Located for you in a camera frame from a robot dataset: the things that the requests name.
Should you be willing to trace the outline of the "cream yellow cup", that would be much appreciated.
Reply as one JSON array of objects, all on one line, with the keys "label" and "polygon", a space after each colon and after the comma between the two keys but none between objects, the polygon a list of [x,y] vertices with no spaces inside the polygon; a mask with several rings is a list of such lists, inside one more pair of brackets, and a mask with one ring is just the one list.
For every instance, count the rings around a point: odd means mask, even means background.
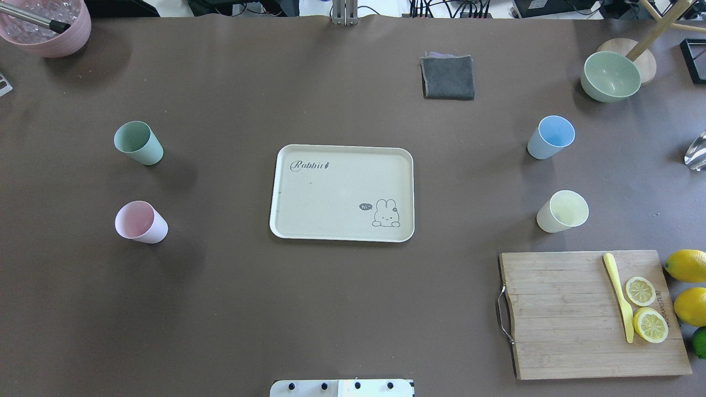
[{"label": "cream yellow cup", "polygon": [[589,216],[589,206],[575,191],[555,192],[537,214],[536,221],[545,232],[561,232],[576,228],[585,223]]}]

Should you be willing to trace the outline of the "green bowl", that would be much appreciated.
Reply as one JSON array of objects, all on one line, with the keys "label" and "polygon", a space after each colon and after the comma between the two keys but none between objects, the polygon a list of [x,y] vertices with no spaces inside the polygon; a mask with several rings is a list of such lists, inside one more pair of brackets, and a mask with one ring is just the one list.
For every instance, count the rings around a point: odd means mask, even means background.
[{"label": "green bowl", "polygon": [[596,52],[585,60],[580,82],[590,98],[615,103],[638,92],[641,76],[633,61],[615,52]]}]

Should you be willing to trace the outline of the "white pillar base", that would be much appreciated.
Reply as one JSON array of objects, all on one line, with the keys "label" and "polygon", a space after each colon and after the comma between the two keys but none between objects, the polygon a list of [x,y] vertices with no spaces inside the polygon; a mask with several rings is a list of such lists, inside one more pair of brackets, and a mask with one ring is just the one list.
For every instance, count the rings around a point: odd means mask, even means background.
[{"label": "white pillar base", "polygon": [[407,379],[311,379],[280,380],[270,396],[414,396],[413,380]]}]

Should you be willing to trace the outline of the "grey folded cloth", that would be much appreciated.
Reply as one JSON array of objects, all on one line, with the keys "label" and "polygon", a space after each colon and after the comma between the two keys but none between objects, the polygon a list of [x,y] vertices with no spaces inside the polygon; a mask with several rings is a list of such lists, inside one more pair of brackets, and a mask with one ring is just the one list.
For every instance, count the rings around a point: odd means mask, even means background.
[{"label": "grey folded cloth", "polygon": [[474,100],[474,61],[470,55],[429,52],[420,58],[420,65],[426,98]]}]

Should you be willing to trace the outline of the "pink bowl with ice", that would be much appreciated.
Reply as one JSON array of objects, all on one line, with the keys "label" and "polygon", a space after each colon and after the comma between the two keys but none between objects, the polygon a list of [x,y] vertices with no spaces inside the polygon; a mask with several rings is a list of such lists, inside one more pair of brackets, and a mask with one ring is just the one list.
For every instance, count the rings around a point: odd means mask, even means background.
[{"label": "pink bowl with ice", "polygon": [[90,37],[92,23],[84,1],[2,1],[26,13],[40,16],[37,25],[2,12],[2,39],[21,50],[44,58],[78,52]]}]

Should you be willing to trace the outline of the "metal scoop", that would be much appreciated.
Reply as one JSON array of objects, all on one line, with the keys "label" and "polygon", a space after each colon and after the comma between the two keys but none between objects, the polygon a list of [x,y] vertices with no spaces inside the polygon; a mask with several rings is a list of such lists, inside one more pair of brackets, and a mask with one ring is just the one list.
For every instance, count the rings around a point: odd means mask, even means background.
[{"label": "metal scoop", "polygon": [[705,168],[705,138],[706,131],[703,131],[703,133],[691,143],[684,155],[683,161],[691,170],[702,171]]}]

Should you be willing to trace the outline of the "lemon slice far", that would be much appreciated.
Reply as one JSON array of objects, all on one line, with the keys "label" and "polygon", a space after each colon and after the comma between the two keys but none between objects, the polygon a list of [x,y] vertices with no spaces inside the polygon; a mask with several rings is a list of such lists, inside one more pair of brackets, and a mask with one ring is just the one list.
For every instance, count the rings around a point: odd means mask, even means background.
[{"label": "lemon slice far", "polygon": [[645,277],[631,277],[624,289],[626,298],[639,307],[648,307],[656,300],[656,289]]}]

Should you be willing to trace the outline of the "whole lemon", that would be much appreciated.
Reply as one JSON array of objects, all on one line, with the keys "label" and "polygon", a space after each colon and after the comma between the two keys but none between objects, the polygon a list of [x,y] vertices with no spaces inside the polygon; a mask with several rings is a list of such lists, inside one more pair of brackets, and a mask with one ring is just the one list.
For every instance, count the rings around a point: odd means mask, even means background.
[{"label": "whole lemon", "polygon": [[695,327],[705,326],[705,288],[690,287],[681,292],[673,304],[676,316],[684,324]]},{"label": "whole lemon", "polygon": [[664,264],[664,269],[682,282],[705,281],[705,252],[696,249],[674,251]]}]

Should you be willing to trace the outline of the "cream rabbit tray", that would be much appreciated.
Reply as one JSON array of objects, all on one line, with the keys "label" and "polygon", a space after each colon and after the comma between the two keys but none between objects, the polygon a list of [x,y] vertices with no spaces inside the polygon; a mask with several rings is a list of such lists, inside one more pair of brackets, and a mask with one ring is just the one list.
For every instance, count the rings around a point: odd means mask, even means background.
[{"label": "cream rabbit tray", "polygon": [[269,226],[284,239],[405,242],[414,201],[402,148],[292,144],[277,154]]}]

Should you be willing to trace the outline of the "wooden cup stand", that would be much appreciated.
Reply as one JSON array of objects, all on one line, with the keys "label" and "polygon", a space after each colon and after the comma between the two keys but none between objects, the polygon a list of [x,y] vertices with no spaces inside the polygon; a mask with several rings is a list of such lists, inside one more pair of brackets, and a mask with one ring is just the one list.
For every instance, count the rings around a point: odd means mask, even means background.
[{"label": "wooden cup stand", "polygon": [[694,1],[678,1],[662,16],[648,1],[640,1],[640,4],[656,21],[650,32],[639,42],[626,38],[608,40],[599,46],[597,51],[619,53],[633,61],[633,65],[640,72],[641,85],[645,86],[655,78],[656,74],[655,56],[648,50],[648,47],[655,42],[656,38],[660,37],[669,28],[704,33],[704,28],[702,27],[682,25],[677,22],[693,3]]}]

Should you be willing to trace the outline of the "green cup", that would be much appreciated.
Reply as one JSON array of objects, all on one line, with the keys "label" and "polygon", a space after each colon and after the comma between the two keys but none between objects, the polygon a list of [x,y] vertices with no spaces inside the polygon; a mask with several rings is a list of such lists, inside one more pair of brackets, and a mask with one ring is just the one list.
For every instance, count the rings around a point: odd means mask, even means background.
[{"label": "green cup", "polygon": [[164,150],[148,124],[130,121],[114,134],[115,147],[142,165],[155,165],[162,160]]}]

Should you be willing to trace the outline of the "green lime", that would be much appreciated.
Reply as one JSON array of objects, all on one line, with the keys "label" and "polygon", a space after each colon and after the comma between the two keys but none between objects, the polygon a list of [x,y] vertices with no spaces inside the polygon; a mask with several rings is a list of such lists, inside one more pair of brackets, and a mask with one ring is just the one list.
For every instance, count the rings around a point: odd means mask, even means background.
[{"label": "green lime", "polygon": [[700,359],[706,359],[706,327],[701,326],[695,330],[691,337],[693,353]]}]

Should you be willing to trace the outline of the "blue cup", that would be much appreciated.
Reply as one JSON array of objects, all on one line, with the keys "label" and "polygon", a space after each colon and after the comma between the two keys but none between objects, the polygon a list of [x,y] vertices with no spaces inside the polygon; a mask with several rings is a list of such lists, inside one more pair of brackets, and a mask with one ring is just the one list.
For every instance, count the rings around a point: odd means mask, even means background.
[{"label": "blue cup", "polygon": [[527,143],[528,153],[537,160],[545,160],[575,140],[575,129],[566,118],[558,115],[545,116]]}]

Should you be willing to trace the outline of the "aluminium frame post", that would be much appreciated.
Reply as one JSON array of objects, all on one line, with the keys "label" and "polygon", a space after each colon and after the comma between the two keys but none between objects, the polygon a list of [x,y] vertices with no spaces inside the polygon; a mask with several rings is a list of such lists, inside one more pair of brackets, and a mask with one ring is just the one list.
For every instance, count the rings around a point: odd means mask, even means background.
[{"label": "aluminium frame post", "polygon": [[358,0],[333,0],[331,17],[333,25],[357,25]]}]

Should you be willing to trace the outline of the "yellow plastic knife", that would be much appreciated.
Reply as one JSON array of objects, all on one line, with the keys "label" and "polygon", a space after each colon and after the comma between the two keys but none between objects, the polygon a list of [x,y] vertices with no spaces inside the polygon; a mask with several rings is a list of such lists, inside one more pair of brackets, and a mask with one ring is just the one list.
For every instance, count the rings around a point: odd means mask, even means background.
[{"label": "yellow plastic knife", "polygon": [[607,270],[608,278],[611,282],[611,287],[613,288],[616,302],[619,306],[626,342],[632,344],[635,334],[633,326],[633,310],[623,294],[623,288],[621,286],[616,260],[611,252],[607,252],[603,255],[603,264]]}]

